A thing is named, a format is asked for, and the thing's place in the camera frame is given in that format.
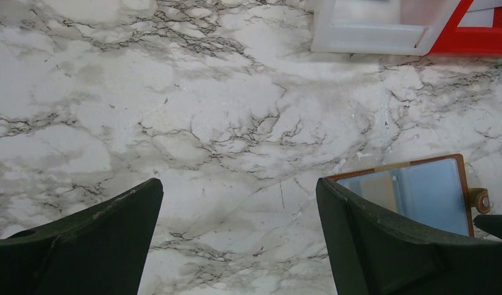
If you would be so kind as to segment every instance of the gray marble veining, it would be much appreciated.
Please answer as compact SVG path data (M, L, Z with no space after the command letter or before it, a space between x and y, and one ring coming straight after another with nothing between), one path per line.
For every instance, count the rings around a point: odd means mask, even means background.
M0 0L0 237L150 177L140 294L335 294L316 180L461 152L502 213L502 60L309 51L298 0Z

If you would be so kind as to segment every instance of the marble surface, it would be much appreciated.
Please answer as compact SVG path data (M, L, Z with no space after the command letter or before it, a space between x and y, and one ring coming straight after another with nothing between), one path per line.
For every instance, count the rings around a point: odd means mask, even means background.
M340 171L461 152L502 213L502 60L311 53L298 0L0 0L0 238L160 178L140 294L335 294Z

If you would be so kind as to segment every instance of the black object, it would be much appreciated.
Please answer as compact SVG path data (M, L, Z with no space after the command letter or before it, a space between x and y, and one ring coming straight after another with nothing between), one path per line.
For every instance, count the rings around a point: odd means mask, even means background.
M339 295L502 294L502 242L420 224L330 179L316 198Z
M0 294L136 294L162 195L150 179L0 240Z
M473 219L476 227L502 239L502 215L479 215Z

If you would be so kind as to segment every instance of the red plastic tray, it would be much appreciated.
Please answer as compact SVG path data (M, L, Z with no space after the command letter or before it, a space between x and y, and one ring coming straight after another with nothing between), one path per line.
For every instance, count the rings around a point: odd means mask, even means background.
M473 0L461 0L429 54L502 57L502 7L495 9L493 28L459 28Z

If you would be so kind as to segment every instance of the leather strap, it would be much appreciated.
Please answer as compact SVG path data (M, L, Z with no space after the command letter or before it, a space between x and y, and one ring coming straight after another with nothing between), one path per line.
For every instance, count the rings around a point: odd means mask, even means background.
M472 187L468 189L469 206L475 207L480 214L486 214L490 211L490 196L488 190L481 187Z

